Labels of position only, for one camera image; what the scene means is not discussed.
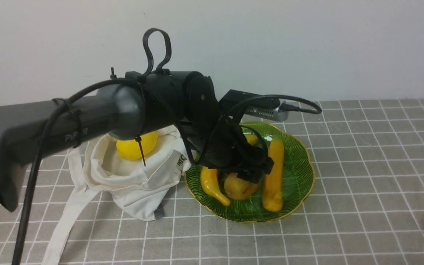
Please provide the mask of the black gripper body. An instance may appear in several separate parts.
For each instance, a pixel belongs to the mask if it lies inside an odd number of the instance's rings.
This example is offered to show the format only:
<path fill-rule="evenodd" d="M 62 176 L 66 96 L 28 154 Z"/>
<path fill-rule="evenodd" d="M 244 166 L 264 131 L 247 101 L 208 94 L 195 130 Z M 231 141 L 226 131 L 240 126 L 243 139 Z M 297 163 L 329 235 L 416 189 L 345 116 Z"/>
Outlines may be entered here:
<path fill-rule="evenodd" d="M 207 128 L 190 121 L 180 122 L 187 156 L 194 166 L 238 173 L 239 178 L 258 183 L 272 171 L 274 161 L 264 138 L 255 129 L 231 119 Z"/>

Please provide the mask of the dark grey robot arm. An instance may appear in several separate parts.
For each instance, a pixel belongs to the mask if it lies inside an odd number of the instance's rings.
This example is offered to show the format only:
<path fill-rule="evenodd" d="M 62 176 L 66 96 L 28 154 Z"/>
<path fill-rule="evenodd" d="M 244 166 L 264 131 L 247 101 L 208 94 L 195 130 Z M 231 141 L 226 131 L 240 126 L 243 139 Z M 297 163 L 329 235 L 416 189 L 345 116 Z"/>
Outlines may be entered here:
<path fill-rule="evenodd" d="M 131 140 L 174 125 L 194 165 L 245 173 L 255 182 L 270 173 L 265 146 L 249 144 L 230 116 L 252 98 L 222 109 L 212 79 L 197 71 L 127 72 L 91 85 L 67 99 L 0 106 L 0 205 L 17 209 L 25 170 L 43 158 L 103 134 Z"/>

